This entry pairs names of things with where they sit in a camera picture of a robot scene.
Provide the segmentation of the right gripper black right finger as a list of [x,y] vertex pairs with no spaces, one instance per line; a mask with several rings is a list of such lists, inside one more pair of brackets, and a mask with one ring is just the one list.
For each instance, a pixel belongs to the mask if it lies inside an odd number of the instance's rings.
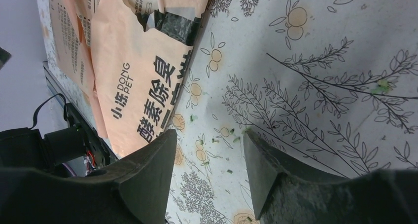
[[243,137],[255,218],[262,224],[415,224],[416,170],[378,169],[347,179],[270,146],[252,130]]

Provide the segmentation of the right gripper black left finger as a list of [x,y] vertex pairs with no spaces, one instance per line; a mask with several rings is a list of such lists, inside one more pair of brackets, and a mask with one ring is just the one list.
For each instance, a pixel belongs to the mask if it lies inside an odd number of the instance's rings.
[[85,177],[1,168],[3,224],[163,224],[176,131]]

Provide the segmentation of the pink cat litter bag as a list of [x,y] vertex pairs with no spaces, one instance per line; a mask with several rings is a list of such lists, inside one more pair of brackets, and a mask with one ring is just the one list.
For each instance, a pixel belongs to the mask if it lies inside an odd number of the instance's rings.
[[127,156],[164,131],[208,0],[50,0],[58,67]]

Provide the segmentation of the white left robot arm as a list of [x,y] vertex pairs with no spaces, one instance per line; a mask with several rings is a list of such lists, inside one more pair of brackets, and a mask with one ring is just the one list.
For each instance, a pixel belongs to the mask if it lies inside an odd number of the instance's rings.
[[92,172],[97,168],[87,127],[76,122],[69,114],[70,104],[66,102],[66,97],[61,93],[56,96],[64,101],[63,119],[69,124],[68,128],[41,135],[36,126],[38,114],[46,105],[43,102],[33,114],[31,127],[0,133],[1,168],[36,168],[53,173],[57,166],[82,156],[86,159],[87,171]]

